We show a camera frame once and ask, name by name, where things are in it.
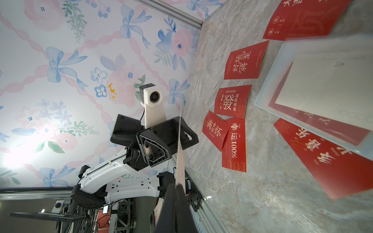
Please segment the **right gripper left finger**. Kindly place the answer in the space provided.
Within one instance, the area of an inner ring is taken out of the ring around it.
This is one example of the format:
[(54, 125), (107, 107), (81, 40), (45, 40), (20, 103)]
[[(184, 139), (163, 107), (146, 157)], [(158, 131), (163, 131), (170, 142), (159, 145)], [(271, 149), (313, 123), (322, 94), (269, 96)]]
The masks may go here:
[(158, 222), (155, 226), (155, 233), (176, 233), (176, 185), (170, 184), (167, 188), (166, 196), (161, 212), (158, 216)]

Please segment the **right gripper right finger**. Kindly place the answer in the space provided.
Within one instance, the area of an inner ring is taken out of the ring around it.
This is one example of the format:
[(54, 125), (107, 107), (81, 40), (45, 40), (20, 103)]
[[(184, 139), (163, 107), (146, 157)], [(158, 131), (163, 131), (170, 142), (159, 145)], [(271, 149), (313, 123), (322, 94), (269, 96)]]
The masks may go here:
[(176, 232), (198, 233), (181, 184), (176, 186)]

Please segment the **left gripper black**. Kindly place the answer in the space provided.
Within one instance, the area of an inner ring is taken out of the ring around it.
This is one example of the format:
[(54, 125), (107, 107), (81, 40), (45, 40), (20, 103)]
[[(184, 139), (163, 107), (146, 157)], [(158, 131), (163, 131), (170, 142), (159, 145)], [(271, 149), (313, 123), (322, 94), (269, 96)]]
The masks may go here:
[(145, 128), (140, 120), (121, 114), (117, 116), (110, 141), (126, 147), (123, 163), (136, 171), (170, 160), (177, 153), (178, 141), (183, 150), (199, 143), (197, 134), (183, 117)]

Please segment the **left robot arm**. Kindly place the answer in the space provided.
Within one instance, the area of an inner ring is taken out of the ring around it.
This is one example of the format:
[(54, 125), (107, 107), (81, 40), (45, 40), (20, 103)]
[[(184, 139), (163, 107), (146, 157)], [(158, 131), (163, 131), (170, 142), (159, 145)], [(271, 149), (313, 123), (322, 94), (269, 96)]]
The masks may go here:
[(188, 149), (198, 144), (197, 134), (183, 118), (174, 117), (145, 128), (141, 121), (118, 115), (111, 142), (123, 145), (124, 151), (91, 168), (83, 166), (71, 198), (80, 207), (96, 210), (122, 199), (137, 197), (164, 198), (176, 175), (164, 171), (145, 178), (120, 179), (170, 160), (178, 145)]

